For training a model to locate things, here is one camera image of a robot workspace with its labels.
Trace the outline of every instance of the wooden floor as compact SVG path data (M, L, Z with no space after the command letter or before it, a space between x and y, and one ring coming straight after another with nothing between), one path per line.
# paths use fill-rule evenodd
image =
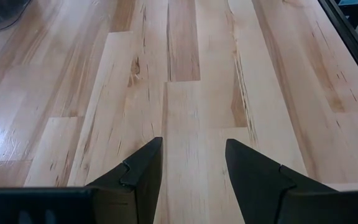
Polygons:
M358 67L317 0L33 0L0 32L0 186L85 185L164 137L156 223L242 223L236 138L358 185Z

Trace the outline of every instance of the wood grain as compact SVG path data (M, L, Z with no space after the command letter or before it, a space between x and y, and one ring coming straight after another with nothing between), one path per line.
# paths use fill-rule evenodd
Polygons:
M358 66L317 0L33 0L0 32L0 187L82 186L163 136L155 223L243 223L236 138L358 189Z

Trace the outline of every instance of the black edge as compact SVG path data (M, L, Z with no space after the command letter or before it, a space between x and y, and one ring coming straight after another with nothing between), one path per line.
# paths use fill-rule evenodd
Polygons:
M333 0L318 1L358 64L358 34Z

